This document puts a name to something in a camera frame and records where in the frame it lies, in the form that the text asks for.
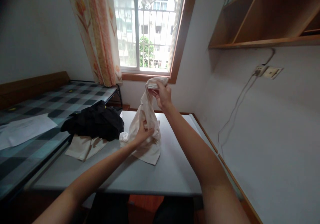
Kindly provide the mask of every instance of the forearm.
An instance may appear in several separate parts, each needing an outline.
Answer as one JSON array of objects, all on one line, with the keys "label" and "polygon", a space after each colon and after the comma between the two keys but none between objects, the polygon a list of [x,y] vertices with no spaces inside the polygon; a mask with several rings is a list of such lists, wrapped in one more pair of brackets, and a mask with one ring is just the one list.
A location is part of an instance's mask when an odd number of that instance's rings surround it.
[{"label": "forearm", "polygon": [[101,160],[80,175],[66,191],[71,192],[76,200],[82,203],[102,185],[136,147],[137,144],[132,142]]},{"label": "forearm", "polygon": [[164,108],[168,122],[186,155],[190,165],[196,173],[201,187],[230,185],[223,167],[204,140],[187,123],[173,105]]},{"label": "forearm", "polygon": [[102,185],[137,145],[135,141],[131,142],[81,174],[34,223],[69,223],[77,207]]}]

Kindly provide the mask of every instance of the window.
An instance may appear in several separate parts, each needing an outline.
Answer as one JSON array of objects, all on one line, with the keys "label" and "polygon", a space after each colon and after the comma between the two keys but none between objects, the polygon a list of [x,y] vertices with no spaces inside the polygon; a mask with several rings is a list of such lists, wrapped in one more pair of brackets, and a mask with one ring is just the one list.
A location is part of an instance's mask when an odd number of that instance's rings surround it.
[{"label": "window", "polygon": [[125,45],[124,45],[124,43],[118,43],[118,48],[119,48],[119,50],[125,50]]},{"label": "window", "polygon": [[153,9],[155,10],[167,10],[167,3],[166,2],[153,2]]},{"label": "window", "polygon": [[126,27],[127,27],[127,32],[132,32],[132,23],[127,23]]},{"label": "window", "polygon": [[123,80],[146,81],[161,72],[175,83],[194,2],[114,0]]},{"label": "window", "polygon": [[141,25],[141,34],[148,34],[148,26]]},{"label": "window", "polygon": [[160,25],[156,26],[156,34],[161,34],[161,26]]}]

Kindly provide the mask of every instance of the wall shelf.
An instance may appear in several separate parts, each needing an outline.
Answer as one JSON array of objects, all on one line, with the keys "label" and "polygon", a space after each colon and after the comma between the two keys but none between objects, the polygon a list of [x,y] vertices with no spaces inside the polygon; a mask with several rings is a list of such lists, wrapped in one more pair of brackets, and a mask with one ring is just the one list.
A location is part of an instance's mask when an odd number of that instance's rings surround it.
[{"label": "wall shelf", "polygon": [[234,0],[220,12],[210,49],[320,45],[320,0]]}]

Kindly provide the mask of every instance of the folded white cloth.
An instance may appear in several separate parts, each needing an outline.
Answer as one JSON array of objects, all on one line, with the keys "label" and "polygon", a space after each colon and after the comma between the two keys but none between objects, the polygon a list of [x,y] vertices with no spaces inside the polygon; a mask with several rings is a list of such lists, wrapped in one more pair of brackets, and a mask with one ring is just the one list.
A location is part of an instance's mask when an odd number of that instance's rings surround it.
[{"label": "folded white cloth", "polygon": [[106,143],[107,140],[99,137],[92,139],[88,136],[78,136],[75,134],[65,154],[84,162],[101,150]]},{"label": "folded white cloth", "polygon": [[154,77],[147,81],[146,90],[140,100],[140,106],[137,110],[137,113],[134,116],[129,127],[129,133],[122,132],[120,133],[119,137],[120,146],[126,146],[136,137],[141,120],[146,120],[146,128],[148,130],[154,128],[154,133],[151,137],[145,140],[145,142],[142,143],[142,145],[132,154],[136,158],[139,158],[140,160],[152,165],[156,165],[159,159],[161,141],[161,134],[159,129],[160,122],[157,121],[156,115],[153,110],[153,96],[148,92],[148,89],[159,89],[156,81],[160,81],[163,85],[166,85],[168,83],[168,78]]}]

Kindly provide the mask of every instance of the wooden window frame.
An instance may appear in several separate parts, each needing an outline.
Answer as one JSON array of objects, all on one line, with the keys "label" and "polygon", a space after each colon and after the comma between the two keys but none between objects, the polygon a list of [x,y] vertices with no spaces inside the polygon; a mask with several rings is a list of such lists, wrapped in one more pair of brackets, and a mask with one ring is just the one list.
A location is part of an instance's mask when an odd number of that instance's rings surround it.
[{"label": "wooden window frame", "polygon": [[140,74],[140,73],[138,74],[138,73],[127,73],[123,71],[122,72],[123,80],[146,82],[147,80],[153,77],[168,77],[169,84],[176,83],[195,1],[196,0],[184,0],[183,2],[182,14],[180,17],[180,25],[178,27],[178,34],[176,38],[176,43],[174,45],[175,48],[173,52],[170,75],[168,76],[168,75],[159,75],[159,74],[155,74],[155,75]]}]

